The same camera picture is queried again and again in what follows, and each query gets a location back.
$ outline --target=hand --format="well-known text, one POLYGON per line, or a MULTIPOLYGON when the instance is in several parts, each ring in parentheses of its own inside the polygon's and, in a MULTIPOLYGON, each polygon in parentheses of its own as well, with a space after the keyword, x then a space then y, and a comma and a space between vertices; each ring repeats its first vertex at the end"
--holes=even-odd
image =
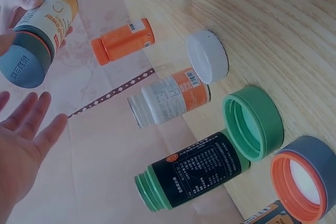
MULTIPOLYGON (((0 110, 9 100, 0 93, 0 110)), ((58 115, 36 133, 51 102, 48 92, 39 99, 30 93, 20 106, 0 123, 0 223, 5 223, 12 208, 33 187, 38 170, 67 124, 67 116, 58 115)))
MULTIPOLYGON (((41 4, 42 0, 0 0, 0 35, 5 34, 8 28, 14 28, 27 10, 34 9, 41 4)), ((73 28, 70 27, 67 35, 69 35, 72 30, 73 28)), ((11 43, 6 42, 7 43, 3 45, 0 37, 0 52, 6 52, 11 46, 11 43)), ((66 41, 63 40, 60 47, 63 47, 65 44, 66 41)))

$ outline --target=bottle label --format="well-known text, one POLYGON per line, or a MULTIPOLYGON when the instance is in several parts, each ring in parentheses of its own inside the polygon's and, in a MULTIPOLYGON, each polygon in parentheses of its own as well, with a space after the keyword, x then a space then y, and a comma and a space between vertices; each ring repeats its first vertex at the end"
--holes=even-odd
POLYGON ((67 0, 43 0, 39 7, 26 12, 14 30, 20 30, 20 26, 34 26, 40 29, 48 36, 56 52, 74 18, 72 9, 74 7, 67 0))
POLYGON ((217 132, 152 164, 172 207, 177 207, 223 184, 242 171, 229 139, 217 132))
POLYGON ((241 224, 301 224, 301 222, 291 216, 277 200, 241 224))
POLYGON ((137 20, 133 23, 130 23, 129 27, 133 34, 146 29, 145 24, 142 22, 142 20, 137 20))
POLYGON ((159 104, 163 122, 183 115, 209 101, 208 87, 195 71, 187 68, 150 85, 159 104))

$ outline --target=bottle cap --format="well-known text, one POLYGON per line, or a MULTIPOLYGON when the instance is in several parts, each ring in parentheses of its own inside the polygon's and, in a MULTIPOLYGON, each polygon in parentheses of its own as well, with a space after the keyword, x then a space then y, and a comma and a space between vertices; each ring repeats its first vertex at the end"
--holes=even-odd
POLYGON ((101 38, 93 39, 91 41, 91 46, 93 52, 95 52, 94 54, 96 55, 99 65, 104 66, 110 62, 109 56, 105 51, 105 47, 101 38))
POLYGON ((205 84, 224 79, 228 74, 228 60, 225 49, 211 31, 202 30, 187 38, 190 62, 205 84))
POLYGON ((283 143, 280 114, 258 87, 248 86, 225 97, 223 115, 234 144, 250 161, 263 159, 283 143))
POLYGON ((302 136, 271 162, 274 189, 287 211, 315 223, 336 204, 336 155, 321 140, 302 136))
POLYGON ((41 85, 51 65, 46 44, 36 35, 17 32, 13 45, 0 57, 0 71, 8 81, 21 88, 41 85))

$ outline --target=blue bottle cap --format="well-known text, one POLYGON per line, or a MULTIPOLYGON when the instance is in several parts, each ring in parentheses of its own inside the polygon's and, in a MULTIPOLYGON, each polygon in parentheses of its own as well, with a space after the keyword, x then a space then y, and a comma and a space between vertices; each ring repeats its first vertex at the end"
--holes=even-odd
POLYGON ((0 71, 21 88, 41 85, 51 65, 50 52, 37 36, 24 32, 17 36, 7 53, 0 57, 0 71))

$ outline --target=white bottle cap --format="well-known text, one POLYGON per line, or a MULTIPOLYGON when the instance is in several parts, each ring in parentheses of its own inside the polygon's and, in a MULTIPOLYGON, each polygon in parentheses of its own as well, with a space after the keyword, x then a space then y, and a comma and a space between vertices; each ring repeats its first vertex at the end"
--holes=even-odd
POLYGON ((201 81, 205 84, 224 79, 228 74, 225 49, 211 31, 198 31, 187 38, 190 62, 201 81))

